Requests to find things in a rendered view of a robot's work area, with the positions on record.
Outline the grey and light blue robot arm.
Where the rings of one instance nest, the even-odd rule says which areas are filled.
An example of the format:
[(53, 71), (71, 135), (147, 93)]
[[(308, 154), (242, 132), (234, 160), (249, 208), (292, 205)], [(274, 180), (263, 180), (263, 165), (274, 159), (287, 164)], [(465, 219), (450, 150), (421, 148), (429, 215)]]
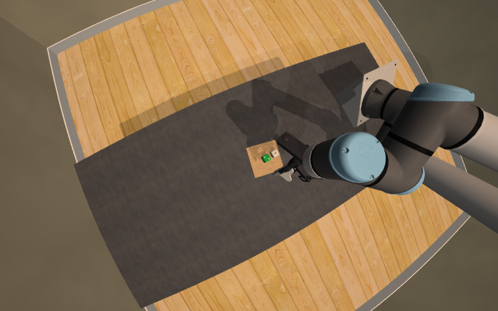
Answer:
[(375, 137), (351, 132), (308, 147), (285, 132), (277, 144), (314, 178), (397, 195), (424, 184), (498, 234), (498, 188), (433, 155), (440, 147), (498, 172), (498, 117), (470, 104), (474, 97), (447, 84), (411, 92), (378, 79), (361, 106), (363, 116), (385, 120)]

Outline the orange flat mat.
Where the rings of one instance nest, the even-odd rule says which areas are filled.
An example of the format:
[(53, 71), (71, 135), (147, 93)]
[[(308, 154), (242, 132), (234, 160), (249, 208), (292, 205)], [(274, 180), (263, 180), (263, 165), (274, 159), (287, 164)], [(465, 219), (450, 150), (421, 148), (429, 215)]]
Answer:
[[(275, 149), (278, 149), (275, 140), (246, 148), (255, 178), (273, 173), (283, 166), (280, 155), (274, 158), (270, 155)], [(271, 160), (264, 163), (261, 157), (266, 154)]]

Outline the green die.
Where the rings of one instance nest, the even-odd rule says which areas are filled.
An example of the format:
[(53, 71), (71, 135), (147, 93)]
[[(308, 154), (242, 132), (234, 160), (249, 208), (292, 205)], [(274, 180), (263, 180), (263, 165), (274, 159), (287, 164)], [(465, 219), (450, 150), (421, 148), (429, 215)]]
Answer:
[(271, 160), (269, 154), (266, 154), (266, 155), (262, 156), (261, 159), (263, 160), (264, 163), (266, 163), (267, 161)]

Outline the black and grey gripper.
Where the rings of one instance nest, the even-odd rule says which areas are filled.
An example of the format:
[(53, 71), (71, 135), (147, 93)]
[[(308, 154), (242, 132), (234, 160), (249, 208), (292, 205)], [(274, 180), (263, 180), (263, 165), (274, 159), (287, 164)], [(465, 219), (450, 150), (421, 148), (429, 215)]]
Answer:
[[(303, 164), (301, 164), (295, 157), (293, 157), (289, 161), (289, 164), (286, 164), (286, 165), (282, 166), (281, 168), (275, 170), (273, 173), (273, 176), (280, 175), (285, 180), (291, 181), (292, 180), (291, 174), (294, 172), (294, 168), (298, 171), (298, 173), (300, 172), (299, 174), (301, 176), (298, 176), (298, 177), (302, 181), (310, 182), (314, 178), (314, 177), (308, 175), (308, 173), (306, 173), (306, 171), (303, 167)], [(302, 178), (305, 180), (303, 180)], [(317, 179), (317, 178), (314, 178), (314, 179)]]

